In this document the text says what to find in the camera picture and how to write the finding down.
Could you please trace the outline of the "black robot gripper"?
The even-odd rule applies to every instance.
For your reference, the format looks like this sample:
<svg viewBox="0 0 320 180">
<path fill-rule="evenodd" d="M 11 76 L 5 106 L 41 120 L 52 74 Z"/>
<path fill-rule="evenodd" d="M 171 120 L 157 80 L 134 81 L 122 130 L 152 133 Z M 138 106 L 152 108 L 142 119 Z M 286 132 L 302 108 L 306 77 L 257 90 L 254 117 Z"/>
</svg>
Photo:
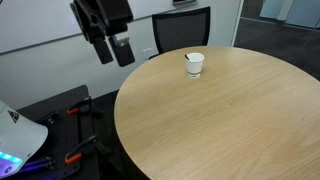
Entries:
<svg viewBox="0 0 320 180">
<path fill-rule="evenodd" d="M 110 37 L 114 55 L 120 67 L 135 62 L 126 32 L 133 20 L 128 0 L 73 0 L 71 10 L 84 38 L 93 43 L 102 64 L 113 61 L 105 37 Z"/>
</svg>

